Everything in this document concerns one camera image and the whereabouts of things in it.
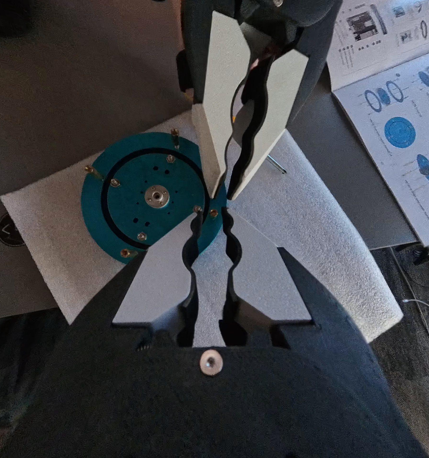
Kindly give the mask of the teal round plate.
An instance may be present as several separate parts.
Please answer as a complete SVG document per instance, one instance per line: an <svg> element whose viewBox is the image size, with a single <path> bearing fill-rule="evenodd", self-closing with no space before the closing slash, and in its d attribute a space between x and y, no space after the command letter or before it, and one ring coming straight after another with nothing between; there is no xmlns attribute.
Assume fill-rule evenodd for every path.
<svg viewBox="0 0 429 458"><path fill-rule="evenodd" d="M120 256L122 249L146 251L192 214L194 205L203 208L200 254L221 230L221 209L227 206L225 185L216 198L211 198L202 174L199 147L183 136L179 140L176 150L171 132L126 137L107 147L93 162L103 181L86 174L80 198L86 228L95 243L121 264L132 260ZM167 163L168 154L175 156L174 163ZM111 187L112 178L121 185ZM144 192L152 185L168 190L166 207L154 209L145 203ZM209 215L212 208L219 213L214 219ZM147 234L145 241L137 239L140 232Z"/></svg>

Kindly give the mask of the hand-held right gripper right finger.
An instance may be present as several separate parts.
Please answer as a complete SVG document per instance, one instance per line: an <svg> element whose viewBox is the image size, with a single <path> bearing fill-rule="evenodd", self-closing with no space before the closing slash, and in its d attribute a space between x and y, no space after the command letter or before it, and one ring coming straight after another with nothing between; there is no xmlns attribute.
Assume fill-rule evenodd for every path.
<svg viewBox="0 0 429 458"><path fill-rule="evenodd" d="M280 342L281 326L312 323L277 245L237 214L222 208L225 252L232 262L219 328L226 346L246 346L256 332Z"/></svg>

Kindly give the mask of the white foam sheet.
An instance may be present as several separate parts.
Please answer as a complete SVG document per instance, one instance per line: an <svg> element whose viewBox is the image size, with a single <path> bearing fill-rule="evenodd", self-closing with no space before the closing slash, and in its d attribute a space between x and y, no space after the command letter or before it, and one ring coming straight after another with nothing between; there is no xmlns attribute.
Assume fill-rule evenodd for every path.
<svg viewBox="0 0 429 458"><path fill-rule="evenodd" d="M402 319L399 305L358 231L287 131L272 155L288 174L279 177L262 165L228 208L324 285L370 343ZM123 266L88 234L81 166L0 197L69 324Z"/></svg>

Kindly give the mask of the thin metal pin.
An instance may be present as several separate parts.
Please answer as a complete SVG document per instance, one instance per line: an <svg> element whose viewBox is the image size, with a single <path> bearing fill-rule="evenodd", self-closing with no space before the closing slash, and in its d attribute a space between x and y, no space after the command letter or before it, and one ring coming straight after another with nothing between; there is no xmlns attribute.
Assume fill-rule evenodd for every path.
<svg viewBox="0 0 429 458"><path fill-rule="evenodd" d="M272 158L270 155L266 157L267 161L275 167L282 175L286 175L287 171L286 169L281 166L274 158Z"/></svg>

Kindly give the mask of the printed instruction manual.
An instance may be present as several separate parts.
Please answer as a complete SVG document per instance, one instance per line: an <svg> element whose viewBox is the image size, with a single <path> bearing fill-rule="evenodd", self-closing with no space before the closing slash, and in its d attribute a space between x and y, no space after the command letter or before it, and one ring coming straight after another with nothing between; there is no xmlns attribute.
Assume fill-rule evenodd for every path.
<svg viewBox="0 0 429 458"><path fill-rule="evenodd" d="M429 245L429 0L343 1L332 94L423 245Z"/></svg>

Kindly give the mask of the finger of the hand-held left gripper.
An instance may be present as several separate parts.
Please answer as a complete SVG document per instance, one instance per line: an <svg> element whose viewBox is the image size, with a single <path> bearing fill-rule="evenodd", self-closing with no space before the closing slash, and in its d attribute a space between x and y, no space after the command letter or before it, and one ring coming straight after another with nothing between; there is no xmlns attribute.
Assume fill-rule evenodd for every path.
<svg viewBox="0 0 429 458"><path fill-rule="evenodd" d="M238 22L214 11L203 100L192 107L202 173L210 197L217 197L227 172L225 156L233 135L233 99L247 76L250 57Z"/></svg>
<svg viewBox="0 0 429 458"><path fill-rule="evenodd" d="M239 196L284 133L307 63L307 56L292 49L277 59L269 56L250 71L242 102L253 102L252 118L241 137L228 200Z"/></svg>

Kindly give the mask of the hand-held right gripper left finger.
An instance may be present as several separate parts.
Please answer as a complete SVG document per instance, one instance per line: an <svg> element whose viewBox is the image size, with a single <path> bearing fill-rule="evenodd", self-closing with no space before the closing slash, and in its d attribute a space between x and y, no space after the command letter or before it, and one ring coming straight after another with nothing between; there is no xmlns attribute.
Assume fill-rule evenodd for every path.
<svg viewBox="0 0 429 458"><path fill-rule="evenodd" d="M203 212L198 209L146 252L112 324L167 331L181 347L192 347L199 312L193 264L199 256Z"/></svg>

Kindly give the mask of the silver metal hub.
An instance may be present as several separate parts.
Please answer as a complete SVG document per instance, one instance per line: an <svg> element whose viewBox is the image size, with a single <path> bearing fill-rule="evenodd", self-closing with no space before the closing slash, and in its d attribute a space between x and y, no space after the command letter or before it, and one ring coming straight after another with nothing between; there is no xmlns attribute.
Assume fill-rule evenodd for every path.
<svg viewBox="0 0 429 458"><path fill-rule="evenodd" d="M170 200L170 194L166 187L161 185L152 185L144 192L145 203L154 209L162 209L167 206Z"/></svg>

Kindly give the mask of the round black desk badge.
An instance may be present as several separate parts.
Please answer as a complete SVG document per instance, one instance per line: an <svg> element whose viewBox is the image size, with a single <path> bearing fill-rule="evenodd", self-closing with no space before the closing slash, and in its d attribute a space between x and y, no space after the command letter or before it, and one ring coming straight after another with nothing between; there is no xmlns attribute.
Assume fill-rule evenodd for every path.
<svg viewBox="0 0 429 458"><path fill-rule="evenodd" d="M22 247L25 245L25 242L9 213L5 213L0 218L0 242L11 248Z"/></svg>

